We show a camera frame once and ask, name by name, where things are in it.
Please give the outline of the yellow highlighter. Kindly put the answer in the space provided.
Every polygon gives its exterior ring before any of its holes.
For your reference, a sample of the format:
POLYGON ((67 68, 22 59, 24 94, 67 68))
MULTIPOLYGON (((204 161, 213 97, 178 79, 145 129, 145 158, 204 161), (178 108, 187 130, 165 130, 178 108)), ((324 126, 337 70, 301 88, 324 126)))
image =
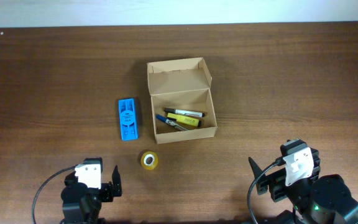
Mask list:
POLYGON ((167 118, 177 123, 183 123, 194 127, 200 127, 202 123, 200 119, 192 118, 189 116, 183 116, 180 114, 168 113, 167 118))

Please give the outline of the black whiteboard marker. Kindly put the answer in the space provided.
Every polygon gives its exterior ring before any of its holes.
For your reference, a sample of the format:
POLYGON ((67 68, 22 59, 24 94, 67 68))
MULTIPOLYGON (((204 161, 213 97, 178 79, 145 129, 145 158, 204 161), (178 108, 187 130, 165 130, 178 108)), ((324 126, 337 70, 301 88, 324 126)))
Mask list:
POLYGON ((164 108, 164 112, 166 113, 173 113, 173 114, 179 114, 183 116, 193 116, 193 117, 205 117, 205 114, 198 111, 189 111, 189 110, 180 110, 180 109, 173 109, 173 108, 164 108))

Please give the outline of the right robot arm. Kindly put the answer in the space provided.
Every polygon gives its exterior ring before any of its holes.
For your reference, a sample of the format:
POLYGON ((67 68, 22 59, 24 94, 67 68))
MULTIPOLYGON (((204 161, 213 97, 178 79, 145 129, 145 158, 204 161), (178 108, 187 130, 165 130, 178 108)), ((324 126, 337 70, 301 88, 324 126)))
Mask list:
POLYGON ((358 201, 338 174, 320 177, 319 151, 301 139, 280 146, 281 156, 265 169, 253 158, 249 164, 254 180, 247 192, 251 223, 358 224, 358 201), (267 192, 274 202, 289 199, 291 210, 260 220, 251 206, 251 194, 267 192))

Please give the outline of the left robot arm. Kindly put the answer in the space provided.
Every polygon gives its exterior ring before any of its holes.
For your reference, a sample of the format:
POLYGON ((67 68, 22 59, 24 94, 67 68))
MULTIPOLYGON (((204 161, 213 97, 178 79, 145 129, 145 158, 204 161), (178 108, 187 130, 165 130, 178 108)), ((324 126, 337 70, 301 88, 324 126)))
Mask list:
POLYGON ((116 166, 112 181, 102 183, 102 158, 87 158, 74 166, 74 171, 65 177, 65 188, 61 192, 63 201, 62 223, 105 223, 99 217, 103 203, 111 203, 122 195, 121 175, 116 166))

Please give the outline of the blue whiteboard marker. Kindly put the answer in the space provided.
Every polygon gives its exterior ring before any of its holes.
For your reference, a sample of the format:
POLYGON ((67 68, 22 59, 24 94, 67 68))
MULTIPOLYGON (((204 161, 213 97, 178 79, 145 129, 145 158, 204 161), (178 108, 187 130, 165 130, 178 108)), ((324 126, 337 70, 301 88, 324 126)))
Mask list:
POLYGON ((160 114, 157 114, 156 118, 158 120, 160 120, 161 122, 166 123, 167 125, 172 126, 172 127, 174 127, 175 129, 177 129, 179 131, 187 131, 188 130, 188 129, 184 128, 183 126, 180 126, 176 122, 174 122, 174 121, 172 121, 172 120, 170 120, 170 119, 168 119, 168 118, 166 118, 166 117, 164 117, 164 116, 162 116, 160 114))

